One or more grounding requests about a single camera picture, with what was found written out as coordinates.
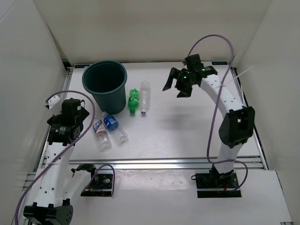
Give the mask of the clear unlabelled plastic bottle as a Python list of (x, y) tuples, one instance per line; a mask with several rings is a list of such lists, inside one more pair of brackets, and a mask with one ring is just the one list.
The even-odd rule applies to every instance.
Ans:
[(150, 108), (150, 97), (151, 97), (151, 88), (149, 82), (142, 82), (140, 86), (140, 105), (141, 105), (141, 115), (146, 116)]

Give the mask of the clear bottle orange white label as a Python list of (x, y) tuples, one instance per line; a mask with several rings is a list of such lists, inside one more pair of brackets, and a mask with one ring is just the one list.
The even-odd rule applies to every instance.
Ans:
[(108, 132), (105, 129), (102, 119), (97, 115), (94, 117), (92, 128), (96, 136), (99, 151), (105, 152), (109, 150), (111, 147), (111, 141)]

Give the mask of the clear bottle blue label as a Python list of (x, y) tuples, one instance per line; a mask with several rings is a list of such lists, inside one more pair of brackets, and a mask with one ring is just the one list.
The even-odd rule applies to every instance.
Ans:
[(114, 116), (107, 112), (102, 112), (103, 121), (108, 131), (118, 146), (124, 146), (128, 142), (128, 135), (115, 119)]

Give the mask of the green plastic soda bottle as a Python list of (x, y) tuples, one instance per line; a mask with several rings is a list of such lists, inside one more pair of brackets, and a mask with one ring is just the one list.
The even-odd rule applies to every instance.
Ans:
[(129, 108), (129, 113), (131, 116), (134, 116), (136, 110), (138, 109), (139, 94), (140, 94), (140, 92), (137, 89), (132, 89), (129, 92), (128, 108)]

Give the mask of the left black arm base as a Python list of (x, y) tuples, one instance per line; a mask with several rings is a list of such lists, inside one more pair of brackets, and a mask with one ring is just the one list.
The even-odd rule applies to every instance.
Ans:
[(94, 181), (85, 189), (81, 196), (112, 197), (114, 194), (115, 173), (98, 173)]

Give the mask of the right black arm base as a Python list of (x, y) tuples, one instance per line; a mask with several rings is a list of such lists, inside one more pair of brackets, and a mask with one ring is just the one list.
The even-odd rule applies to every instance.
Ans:
[(216, 181), (212, 174), (196, 173), (191, 176), (196, 182), (197, 198), (240, 198), (239, 182), (234, 172), (223, 181)]

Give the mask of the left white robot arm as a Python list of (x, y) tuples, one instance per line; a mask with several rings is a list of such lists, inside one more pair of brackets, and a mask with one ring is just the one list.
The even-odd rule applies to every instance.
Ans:
[(73, 217), (72, 201), (81, 195), (85, 186), (92, 188), (98, 183), (97, 174), (78, 170), (71, 181), (64, 184), (74, 141), (79, 138), (83, 121), (88, 115), (88, 111), (81, 106), (63, 107), (61, 114), (47, 121), (50, 133), (46, 166), (37, 176), (41, 180), (37, 196), (23, 211), (24, 217), (35, 225), (70, 224)]

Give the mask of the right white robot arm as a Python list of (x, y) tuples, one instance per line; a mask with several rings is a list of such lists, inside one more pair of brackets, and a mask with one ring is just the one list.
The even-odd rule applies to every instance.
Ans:
[(193, 86), (197, 85), (208, 94), (222, 114), (223, 121), (218, 130), (221, 148), (210, 176), (212, 185), (220, 188), (227, 182), (227, 177), (232, 175), (233, 163), (242, 145), (253, 135), (255, 110), (251, 106), (244, 106), (228, 91), (212, 66), (195, 71), (173, 67), (163, 87), (164, 91), (171, 88), (173, 80), (176, 80), (178, 98), (190, 97)]

